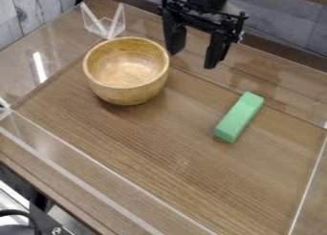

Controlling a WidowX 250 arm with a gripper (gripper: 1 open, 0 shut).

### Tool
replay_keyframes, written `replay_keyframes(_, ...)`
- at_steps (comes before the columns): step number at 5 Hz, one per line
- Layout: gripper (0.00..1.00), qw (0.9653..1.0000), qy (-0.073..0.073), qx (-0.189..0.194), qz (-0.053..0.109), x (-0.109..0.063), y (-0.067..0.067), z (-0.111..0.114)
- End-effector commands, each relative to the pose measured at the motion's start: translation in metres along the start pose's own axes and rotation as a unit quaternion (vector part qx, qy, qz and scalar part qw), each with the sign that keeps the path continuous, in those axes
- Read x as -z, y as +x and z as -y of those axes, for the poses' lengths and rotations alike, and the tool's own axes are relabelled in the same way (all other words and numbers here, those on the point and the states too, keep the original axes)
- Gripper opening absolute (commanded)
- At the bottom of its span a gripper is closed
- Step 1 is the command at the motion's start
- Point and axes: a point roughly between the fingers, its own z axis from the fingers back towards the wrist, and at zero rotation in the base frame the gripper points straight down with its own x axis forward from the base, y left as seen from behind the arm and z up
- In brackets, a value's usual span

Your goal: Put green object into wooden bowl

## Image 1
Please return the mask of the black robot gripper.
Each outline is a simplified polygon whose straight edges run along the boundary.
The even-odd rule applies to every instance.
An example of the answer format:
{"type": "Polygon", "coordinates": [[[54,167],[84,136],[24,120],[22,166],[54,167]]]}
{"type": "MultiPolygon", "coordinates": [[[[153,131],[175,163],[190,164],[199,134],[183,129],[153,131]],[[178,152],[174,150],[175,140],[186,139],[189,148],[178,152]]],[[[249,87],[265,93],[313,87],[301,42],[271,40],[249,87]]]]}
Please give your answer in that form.
{"type": "Polygon", "coordinates": [[[177,55],[186,47],[187,26],[211,32],[205,68],[214,69],[225,60],[230,40],[241,41],[249,19],[245,10],[229,0],[162,0],[163,36],[166,48],[177,55]]]}

